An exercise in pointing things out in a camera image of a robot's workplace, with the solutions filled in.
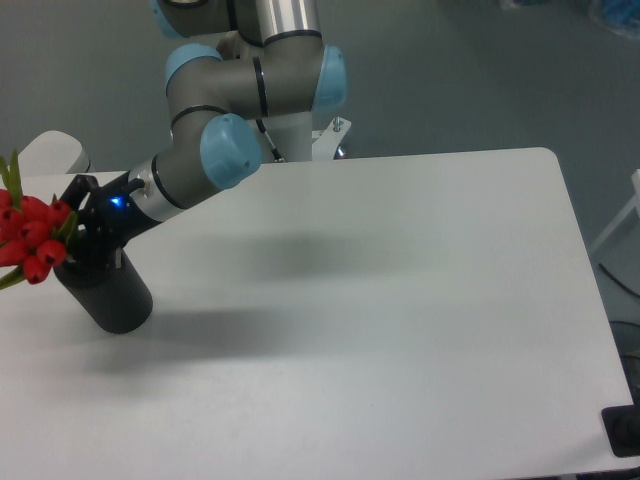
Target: white table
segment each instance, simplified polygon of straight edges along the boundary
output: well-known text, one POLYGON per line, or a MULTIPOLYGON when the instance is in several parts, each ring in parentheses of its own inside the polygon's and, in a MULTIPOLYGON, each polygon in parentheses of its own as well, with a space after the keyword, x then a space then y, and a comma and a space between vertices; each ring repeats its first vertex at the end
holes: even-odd
POLYGON ((267 165, 127 252, 155 298, 129 335, 53 277, 0 292, 2 478, 640 463, 605 436, 601 409, 631 398, 547 150, 267 165))

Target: black cylinder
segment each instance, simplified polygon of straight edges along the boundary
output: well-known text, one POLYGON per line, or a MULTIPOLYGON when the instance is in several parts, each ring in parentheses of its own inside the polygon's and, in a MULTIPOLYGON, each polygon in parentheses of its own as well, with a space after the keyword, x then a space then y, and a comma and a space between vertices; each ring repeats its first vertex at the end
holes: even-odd
POLYGON ((54 268, 65 286, 95 322, 109 333, 129 333, 151 314, 151 292, 124 252, 120 267, 92 270, 65 262, 54 268))

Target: white stand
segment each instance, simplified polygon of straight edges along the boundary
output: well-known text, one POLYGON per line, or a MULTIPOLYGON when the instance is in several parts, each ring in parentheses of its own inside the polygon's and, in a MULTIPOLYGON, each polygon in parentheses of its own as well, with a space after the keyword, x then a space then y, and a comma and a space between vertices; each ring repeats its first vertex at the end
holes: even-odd
POLYGON ((317 137, 312 147, 313 161, 333 160, 340 142, 342 142, 350 128, 351 122, 349 120, 336 117, 326 130, 313 132, 312 136, 314 138, 317 137))
POLYGON ((640 218, 640 170, 631 176, 635 195, 626 203, 622 210, 596 237, 589 247, 589 256, 595 261, 603 251, 615 245, 638 223, 640 218))
POLYGON ((23 177, 91 171, 91 160, 80 142, 55 130, 44 132, 27 145, 18 162, 23 177))

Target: robotic arm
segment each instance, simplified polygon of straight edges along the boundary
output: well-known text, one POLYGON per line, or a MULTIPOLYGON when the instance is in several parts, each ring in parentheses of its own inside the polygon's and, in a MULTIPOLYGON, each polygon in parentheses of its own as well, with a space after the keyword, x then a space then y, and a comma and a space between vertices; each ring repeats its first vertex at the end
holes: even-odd
POLYGON ((342 53, 323 44, 315 0, 152 0, 152 6, 165 33, 237 29, 259 54, 240 58, 224 41, 224 59, 208 45, 175 50, 166 66, 171 147, 104 186, 77 176, 62 195, 84 231, 74 262, 56 276, 113 333, 133 330, 152 308, 122 252, 127 242, 260 168, 262 149, 246 120, 338 107, 347 91, 342 53))

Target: cable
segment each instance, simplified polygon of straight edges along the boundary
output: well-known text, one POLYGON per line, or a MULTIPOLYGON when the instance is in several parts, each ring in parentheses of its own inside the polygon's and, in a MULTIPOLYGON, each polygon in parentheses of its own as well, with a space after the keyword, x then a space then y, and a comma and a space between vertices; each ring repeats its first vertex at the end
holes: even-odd
POLYGON ((640 327, 640 324, 633 323, 633 322, 628 322, 626 320, 611 320, 609 322, 609 324, 613 324, 613 325, 629 325, 631 327, 640 327))
POLYGON ((625 292, 627 292, 629 295, 631 295, 634 298, 637 298, 640 300, 640 293, 634 292, 633 290, 631 290, 629 287, 627 287, 624 283, 622 283, 620 280, 618 280, 609 270, 607 270, 607 268, 602 265, 601 263, 598 264, 598 266, 600 267, 600 270, 602 270, 602 272, 609 277, 609 279, 611 279, 611 281, 613 283, 615 283, 616 285, 618 285, 622 290, 624 290, 625 292))
POLYGON ((273 140, 271 140, 271 135, 269 135, 269 132, 267 132, 267 127, 264 126, 264 122, 262 121, 262 119, 258 118, 256 120, 256 125, 258 125, 258 130, 260 130, 262 135, 264 135, 264 138, 267 140, 269 148, 271 149, 271 154, 273 155, 273 159, 276 161, 276 163, 286 163, 286 160, 276 148, 273 140))

